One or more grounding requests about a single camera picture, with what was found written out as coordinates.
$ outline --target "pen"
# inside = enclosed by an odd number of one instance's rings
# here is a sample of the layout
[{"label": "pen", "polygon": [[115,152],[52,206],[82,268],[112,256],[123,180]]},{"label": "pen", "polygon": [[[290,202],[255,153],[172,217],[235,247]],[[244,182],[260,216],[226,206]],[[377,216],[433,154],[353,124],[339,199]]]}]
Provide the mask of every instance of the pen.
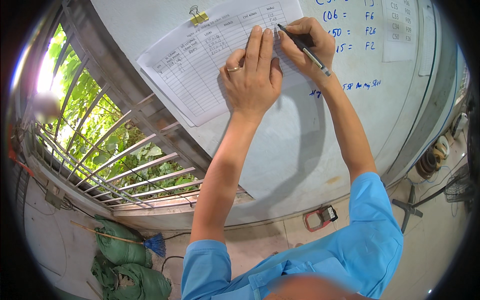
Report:
[{"label": "pen", "polygon": [[318,57],[310,50],[310,48],[307,47],[307,45],[305,45],[304,42],[302,42],[297,35],[293,34],[293,33],[290,33],[288,32],[285,27],[283,27],[282,25],[280,24],[277,24],[278,27],[287,34],[288,37],[290,37],[293,42],[295,43],[295,45],[297,45],[297,47],[302,50],[312,61],[313,63],[315,63],[319,68],[320,70],[322,70],[322,72],[327,75],[327,76],[330,76],[330,71],[327,69],[327,67],[325,67],[324,63],[318,59]]}]

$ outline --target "blue shirt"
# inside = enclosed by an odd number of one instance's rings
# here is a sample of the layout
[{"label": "blue shirt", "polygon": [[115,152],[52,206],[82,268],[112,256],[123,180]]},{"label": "blue shirt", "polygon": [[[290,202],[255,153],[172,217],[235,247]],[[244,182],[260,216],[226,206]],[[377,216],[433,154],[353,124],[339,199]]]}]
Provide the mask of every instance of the blue shirt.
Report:
[{"label": "blue shirt", "polygon": [[392,278],[403,247],[403,235],[390,200],[375,173],[358,176],[350,189],[350,225],[321,239],[261,261],[231,280],[231,262],[224,243],[198,240],[183,260],[183,300],[260,300],[267,283],[283,274],[319,275],[371,298],[379,298]]}]

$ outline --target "ring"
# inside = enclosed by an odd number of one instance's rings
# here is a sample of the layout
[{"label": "ring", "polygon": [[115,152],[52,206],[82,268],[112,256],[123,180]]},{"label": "ring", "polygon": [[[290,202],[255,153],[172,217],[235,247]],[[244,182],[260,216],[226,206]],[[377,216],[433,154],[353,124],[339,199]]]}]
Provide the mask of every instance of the ring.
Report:
[{"label": "ring", "polygon": [[235,67],[235,68],[227,68],[227,71],[229,71],[229,72],[235,72],[235,71],[238,71],[238,70],[240,70],[240,66]]}]

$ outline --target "tree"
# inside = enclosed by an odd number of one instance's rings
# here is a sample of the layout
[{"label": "tree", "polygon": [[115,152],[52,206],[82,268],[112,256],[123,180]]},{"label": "tree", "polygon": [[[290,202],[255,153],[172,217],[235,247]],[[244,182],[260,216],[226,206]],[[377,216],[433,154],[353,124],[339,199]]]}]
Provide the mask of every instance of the tree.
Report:
[{"label": "tree", "polygon": [[[65,95],[72,84],[73,77],[81,66],[81,61],[76,55],[70,44],[66,45],[66,35],[59,24],[54,37],[50,41],[48,47],[48,57],[54,61],[58,60],[60,51],[63,47],[67,47],[62,58],[59,70],[54,79],[52,90],[60,97],[60,104],[63,105]],[[72,93],[68,99],[63,118],[60,120],[60,128],[57,136],[58,142],[67,149],[67,151],[77,160],[81,160],[86,153],[93,147],[93,144],[109,130],[109,128],[122,117],[120,109],[110,100],[107,94],[103,94],[98,103],[93,107],[91,113],[86,117],[85,122],[75,134],[80,120],[87,113],[88,108],[92,105],[98,94],[101,93],[101,87],[96,83],[87,69],[83,69],[82,73],[75,83]],[[52,123],[50,127],[51,134],[55,135],[55,129],[58,120]],[[117,128],[104,142],[94,148],[93,152],[86,158],[83,164],[90,169],[97,169],[99,166],[107,162],[113,155],[127,149],[138,141],[145,138],[145,135],[132,122],[126,122],[125,126]],[[109,167],[101,170],[99,176],[110,179],[118,174],[128,171],[131,168],[143,165],[149,161],[164,156],[165,153],[153,143],[149,143],[133,153],[127,155],[121,160],[115,162]],[[175,161],[169,161],[162,165],[148,168],[137,172],[138,175],[130,175],[113,183],[118,187],[124,187],[141,181],[149,180],[162,175],[170,174],[175,171],[183,170],[183,168]],[[76,171],[80,178],[86,178],[80,171]],[[130,193],[147,192],[158,190],[159,187],[166,188],[178,184],[184,184],[194,180],[193,175],[185,174],[180,177],[171,178],[157,182],[156,184],[147,184],[137,189],[127,190]],[[95,184],[92,180],[87,180],[90,184]],[[192,190],[194,187],[183,189],[183,191]]]}]

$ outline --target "broom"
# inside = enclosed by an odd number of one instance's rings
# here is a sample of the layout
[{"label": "broom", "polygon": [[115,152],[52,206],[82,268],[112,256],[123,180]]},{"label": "broom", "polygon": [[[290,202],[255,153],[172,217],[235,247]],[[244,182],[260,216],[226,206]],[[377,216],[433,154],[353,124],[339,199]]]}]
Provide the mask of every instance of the broom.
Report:
[{"label": "broom", "polygon": [[113,235],[110,235],[110,234],[106,234],[106,233],[101,233],[101,232],[95,231],[93,229],[90,229],[88,227],[85,227],[83,225],[80,225],[78,223],[75,223],[73,221],[70,221],[70,223],[72,223],[72,224],[74,224],[78,227],[81,227],[83,229],[86,229],[88,231],[91,231],[93,233],[103,235],[105,237],[109,237],[109,238],[116,239],[116,240],[122,240],[122,241],[129,242],[129,243],[135,243],[135,244],[143,245],[145,248],[151,249],[157,255],[159,255],[161,257],[165,257],[165,250],[166,250],[165,249],[165,240],[163,239],[163,236],[162,236],[161,233],[157,234],[156,236],[152,237],[151,239],[148,239],[148,240],[145,240],[145,241],[141,242],[141,241],[134,241],[134,240],[119,238],[119,237],[116,237],[116,236],[113,236]]}]

